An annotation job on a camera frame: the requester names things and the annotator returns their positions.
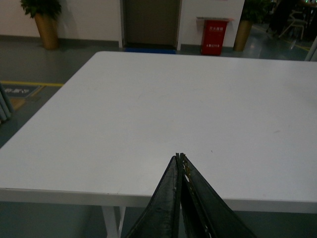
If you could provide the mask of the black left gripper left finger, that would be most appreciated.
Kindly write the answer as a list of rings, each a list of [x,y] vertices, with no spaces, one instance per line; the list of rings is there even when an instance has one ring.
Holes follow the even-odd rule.
[[[182,190],[180,154],[166,167],[147,207],[126,235],[127,238],[177,238]]]

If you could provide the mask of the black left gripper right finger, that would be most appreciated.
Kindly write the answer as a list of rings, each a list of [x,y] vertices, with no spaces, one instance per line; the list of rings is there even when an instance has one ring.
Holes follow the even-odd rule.
[[[255,238],[256,235],[229,208],[185,154],[181,206],[188,238]]]

